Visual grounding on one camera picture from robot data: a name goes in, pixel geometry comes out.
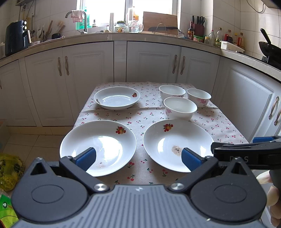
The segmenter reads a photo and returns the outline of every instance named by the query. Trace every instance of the black air fryer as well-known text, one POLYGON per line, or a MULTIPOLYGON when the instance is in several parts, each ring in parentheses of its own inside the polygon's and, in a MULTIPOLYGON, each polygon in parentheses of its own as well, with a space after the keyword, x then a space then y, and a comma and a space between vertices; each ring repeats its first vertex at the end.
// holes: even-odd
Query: black air fryer
POLYGON ((25 20, 20 20, 12 22, 7 26, 5 41, 6 56, 10 56, 28 48, 29 43, 31 43, 31 39, 26 24, 27 22, 25 20))

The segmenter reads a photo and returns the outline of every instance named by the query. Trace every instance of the metal screw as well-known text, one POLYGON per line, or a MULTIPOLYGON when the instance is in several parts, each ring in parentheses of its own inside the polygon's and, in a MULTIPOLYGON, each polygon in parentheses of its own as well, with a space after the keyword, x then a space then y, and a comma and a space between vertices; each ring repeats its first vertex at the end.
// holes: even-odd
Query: metal screw
POLYGON ((173 190, 183 190, 184 185, 182 183, 173 183, 173 184, 171 184, 171 189, 173 189, 173 190))
POLYGON ((102 183, 99 183, 99 184, 96 184, 96 185, 94 186, 94 189, 95 189, 96 191, 104 191, 104 190, 107 189, 107 185, 102 184, 102 183))

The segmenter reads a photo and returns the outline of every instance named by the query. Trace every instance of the gold cabinet handle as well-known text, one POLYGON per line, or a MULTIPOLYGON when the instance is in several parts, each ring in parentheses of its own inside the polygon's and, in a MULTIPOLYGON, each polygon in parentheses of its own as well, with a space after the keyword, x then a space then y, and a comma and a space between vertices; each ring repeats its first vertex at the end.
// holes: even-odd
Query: gold cabinet handle
POLYGON ((272 106, 272 108, 271 108, 271 112, 270 112, 270 114, 269 114, 269 119, 271 120, 271 118, 272 118, 272 113, 273 113, 273 110, 274 110, 274 108, 275 108, 275 106, 276 106, 276 104, 277 104, 277 102, 279 101, 279 97, 277 96, 276 97, 276 100, 275 100, 275 102, 274 102, 274 104, 273 104, 273 106, 272 106))
POLYGON ((65 69, 66 69, 66 74, 69 75, 67 56, 65 56, 65 69))
POLYGON ((177 66, 177 61, 176 59, 178 58, 177 55, 175 55, 175 65, 174 65, 174 68, 173 68, 173 74, 175 73, 175 70, 176 70, 176 66, 177 66))
POLYGON ((281 114, 281 109, 279 110, 276 120, 274 121, 274 126, 276 126, 278 124, 278 119, 279 119, 280 114, 281 114))
POLYGON ((62 76, 62 70, 60 67, 60 57, 58 57, 58 71, 60 72, 60 76, 62 76))
POLYGON ((183 61, 183 64, 182 64, 182 71, 180 72, 181 75, 183 74, 183 70, 184 70, 184 68, 185 68, 185 56, 182 57, 182 61, 183 61))

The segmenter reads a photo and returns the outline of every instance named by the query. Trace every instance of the cherry print tablecloth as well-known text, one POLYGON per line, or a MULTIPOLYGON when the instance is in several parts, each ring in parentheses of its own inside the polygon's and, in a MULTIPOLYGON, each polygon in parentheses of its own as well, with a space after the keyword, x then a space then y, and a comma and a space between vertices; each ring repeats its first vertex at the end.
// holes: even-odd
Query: cherry print tablecloth
MULTIPOLYGON (((159 86, 163 83, 105 83, 98 85, 74 125, 74 128, 93 120, 113 120, 127 125, 135 134, 137 149, 131 161, 117 172, 99 177, 101 181, 113 186, 114 184, 170 184, 184 173, 168 170, 154 162, 146 153, 142 137, 145 130, 155 122, 167 119, 165 108, 160 98, 159 86), (94 94, 111 86, 126 86, 140 92, 139 101, 125 110, 106 110, 94 102, 94 94)), ((182 88, 194 88, 189 84, 173 84, 182 88)), ((204 108, 198 108, 190 120, 205 129, 215 142, 248 143, 242 134, 233 126, 226 116, 212 103, 204 108)))

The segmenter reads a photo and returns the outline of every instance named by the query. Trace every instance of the human hand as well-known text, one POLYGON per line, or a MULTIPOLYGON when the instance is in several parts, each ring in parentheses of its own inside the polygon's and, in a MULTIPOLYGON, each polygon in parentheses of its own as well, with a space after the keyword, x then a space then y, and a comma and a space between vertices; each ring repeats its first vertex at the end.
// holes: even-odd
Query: human hand
MULTIPOLYGON (((260 184, 272 183, 269 170, 257 176, 260 184)), ((279 200, 279 190, 272 185, 267 193, 267 206, 270 206, 271 223, 277 227, 281 221, 281 201, 279 200)))

